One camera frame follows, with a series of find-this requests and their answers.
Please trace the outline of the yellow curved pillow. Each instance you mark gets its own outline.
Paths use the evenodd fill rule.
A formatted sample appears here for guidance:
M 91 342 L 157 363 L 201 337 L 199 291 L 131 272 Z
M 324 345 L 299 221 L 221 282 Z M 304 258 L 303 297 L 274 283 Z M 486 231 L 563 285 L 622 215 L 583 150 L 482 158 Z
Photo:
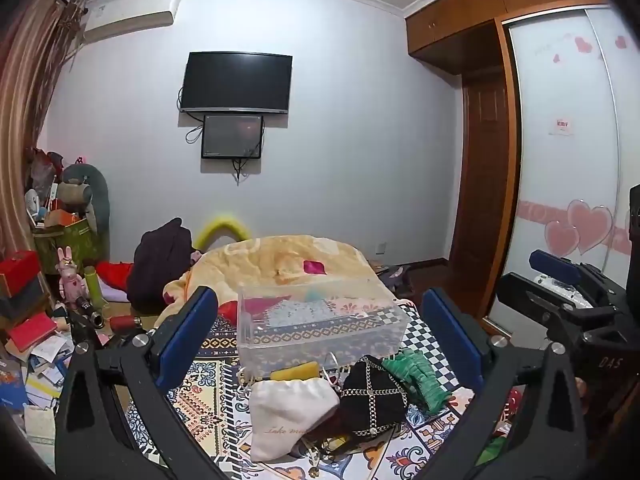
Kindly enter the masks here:
M 236 242 L 249 240 L 252 237 L 250 230 L 238 219 L 230 214 L 221 214 L 209 221 L 198 233 L 194 247 L 200 252 L 207 252 L 210 245 L 221 235 L 231 237 Z

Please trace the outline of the striped brown curtain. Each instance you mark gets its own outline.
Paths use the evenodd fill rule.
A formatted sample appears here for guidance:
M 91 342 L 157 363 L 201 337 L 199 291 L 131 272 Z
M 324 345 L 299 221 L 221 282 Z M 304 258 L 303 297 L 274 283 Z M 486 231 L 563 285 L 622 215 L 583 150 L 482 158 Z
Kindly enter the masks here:
M 1 32 L 1 255 L 32 248 L 29 164 L 84 0 L 26 0 Z

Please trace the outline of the green knitted cloth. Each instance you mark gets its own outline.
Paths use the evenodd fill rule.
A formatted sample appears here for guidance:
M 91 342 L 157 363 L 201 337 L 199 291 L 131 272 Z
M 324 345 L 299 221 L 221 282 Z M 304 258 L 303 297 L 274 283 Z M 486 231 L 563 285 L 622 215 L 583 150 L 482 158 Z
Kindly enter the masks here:
M 411 403 L 425 414 L 436 415 L 449 400 L 450 393 L 440 384 L 421 352 L 402 349 L 382 364 L 405 387 Z

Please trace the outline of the white drawstring pouch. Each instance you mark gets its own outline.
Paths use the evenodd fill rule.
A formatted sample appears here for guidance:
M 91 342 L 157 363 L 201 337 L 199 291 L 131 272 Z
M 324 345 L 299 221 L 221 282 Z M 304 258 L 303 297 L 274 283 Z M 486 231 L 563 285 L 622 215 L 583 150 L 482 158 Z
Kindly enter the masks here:
M 285 456 L 338 408 L 337 393 L 322 378 L 263 380 L 250 389 L 250 459 L 268 463 Z

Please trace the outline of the red cushion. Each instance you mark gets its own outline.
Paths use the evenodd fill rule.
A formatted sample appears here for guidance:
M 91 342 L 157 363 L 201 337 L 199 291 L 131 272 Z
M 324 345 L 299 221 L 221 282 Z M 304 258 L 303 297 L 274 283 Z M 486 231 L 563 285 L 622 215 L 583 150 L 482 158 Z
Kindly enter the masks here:
M 111 288 L 126 292 L 127 281 L 134 265 L 130 262 L 100 261 L 96 264 L 96 274 Z

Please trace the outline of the clear plastic storage bin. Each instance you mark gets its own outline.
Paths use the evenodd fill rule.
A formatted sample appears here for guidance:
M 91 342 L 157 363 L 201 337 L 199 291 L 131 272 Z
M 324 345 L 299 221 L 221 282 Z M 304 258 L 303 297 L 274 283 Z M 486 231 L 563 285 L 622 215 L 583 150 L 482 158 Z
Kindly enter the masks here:
M 396 353 L 409 317 L 373 278 L 246 288 L 239 292 L 236 348 L 250 378 L 308 362 L 355 364 Z

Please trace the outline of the purple bag on floor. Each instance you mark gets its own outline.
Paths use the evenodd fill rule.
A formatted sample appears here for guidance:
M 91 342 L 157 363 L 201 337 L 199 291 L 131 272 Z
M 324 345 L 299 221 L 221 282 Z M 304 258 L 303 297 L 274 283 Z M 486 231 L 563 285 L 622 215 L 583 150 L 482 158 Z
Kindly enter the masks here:
M 412 299 L 413 288 L 408 277 L 409 270 L 410 266 L 382 266 L 376 271 L 376 276 L 396 298 Z

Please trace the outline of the brown wooden door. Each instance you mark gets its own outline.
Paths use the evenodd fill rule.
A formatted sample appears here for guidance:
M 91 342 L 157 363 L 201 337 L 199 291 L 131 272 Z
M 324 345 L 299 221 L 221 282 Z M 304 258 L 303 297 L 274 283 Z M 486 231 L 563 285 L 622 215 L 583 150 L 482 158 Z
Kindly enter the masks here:
M 460 309 L 483 312 L 506 192 L 508 114 L 502 73 L 463 79 L 460 192 L 452 240 L 450 292 Z

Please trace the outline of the red box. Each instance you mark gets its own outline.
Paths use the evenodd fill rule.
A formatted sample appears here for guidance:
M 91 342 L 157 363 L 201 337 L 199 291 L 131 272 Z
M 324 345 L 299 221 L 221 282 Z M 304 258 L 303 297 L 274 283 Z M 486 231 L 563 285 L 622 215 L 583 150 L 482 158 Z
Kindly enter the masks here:
M 21 250 L 0 262 L 1 296 L 13 298 L 40 273 L 40 262 L 33 250 Z

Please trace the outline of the green tube bottle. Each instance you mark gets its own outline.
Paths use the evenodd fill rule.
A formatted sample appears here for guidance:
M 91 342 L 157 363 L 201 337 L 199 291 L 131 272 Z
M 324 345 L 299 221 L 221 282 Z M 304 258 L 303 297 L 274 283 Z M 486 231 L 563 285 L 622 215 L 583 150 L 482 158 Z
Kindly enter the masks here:
M 89 301 L 95 309 L 101 310 L 107 301 L 103 297 L 99 277 L 94 266 L 85 266 L 84 281 Z

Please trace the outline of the yellow green sponge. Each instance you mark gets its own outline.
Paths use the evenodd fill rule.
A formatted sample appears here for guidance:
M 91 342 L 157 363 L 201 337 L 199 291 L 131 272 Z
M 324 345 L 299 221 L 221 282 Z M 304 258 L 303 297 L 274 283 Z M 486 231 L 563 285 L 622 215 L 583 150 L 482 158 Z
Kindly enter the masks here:
M 277 382 L 286 382 L 287 380 L 307 380 L 320 377 L 320 366 L 317 362 L 307 362 L 298 364 L 284 370 L 275 370 L 270 373 L 269 379 Z

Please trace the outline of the wooden wardrobe with sliding doors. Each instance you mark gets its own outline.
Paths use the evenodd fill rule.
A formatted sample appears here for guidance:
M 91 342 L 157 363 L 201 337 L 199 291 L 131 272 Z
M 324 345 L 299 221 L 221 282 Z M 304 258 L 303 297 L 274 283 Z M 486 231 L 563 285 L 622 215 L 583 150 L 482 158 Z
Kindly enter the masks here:
M 463 79 L 504 76 L 506 192 L 486 307 L 475 317 L 536 346 L 541 328 L 496 293 L 503 274 L 532 274 L 534 250 L 626 280 L 628 193 L 639 180 L 638 41 L 606 0 L 418 0 L 406 25 L 409 54 L 461 80 L 462 154 Z

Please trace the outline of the white air conditioner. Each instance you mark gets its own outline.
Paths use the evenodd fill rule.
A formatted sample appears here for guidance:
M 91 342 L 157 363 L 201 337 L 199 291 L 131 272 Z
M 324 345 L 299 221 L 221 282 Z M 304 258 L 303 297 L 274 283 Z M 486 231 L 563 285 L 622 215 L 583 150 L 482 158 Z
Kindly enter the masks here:
M 180 0 L 113 0 L 91 9 L 84 29 L 87 44 L 174 24 Z

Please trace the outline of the black chain-pattern pouch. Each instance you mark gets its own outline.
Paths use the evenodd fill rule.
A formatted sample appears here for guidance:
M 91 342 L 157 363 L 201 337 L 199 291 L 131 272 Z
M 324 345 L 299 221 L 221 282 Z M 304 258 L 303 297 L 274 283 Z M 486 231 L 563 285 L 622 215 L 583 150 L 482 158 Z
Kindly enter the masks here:
M 340 393 L 345 428 L 360 440 L 385 434 L 406 417 L 408 392 L 374 356 L 363 356 L 350 368 Z

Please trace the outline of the red book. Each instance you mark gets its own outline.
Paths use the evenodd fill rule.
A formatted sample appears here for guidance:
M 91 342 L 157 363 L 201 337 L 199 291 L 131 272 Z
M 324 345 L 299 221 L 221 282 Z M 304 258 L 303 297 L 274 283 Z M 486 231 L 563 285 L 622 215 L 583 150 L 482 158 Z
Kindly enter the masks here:
M 33 344 L 38 344 L 39 341 L 54 333 L 57 328 L 56 323 L 46 312 L 39 312 L 20 325 L 11 328 L 9 337 L 17 350 L 24 352 Z

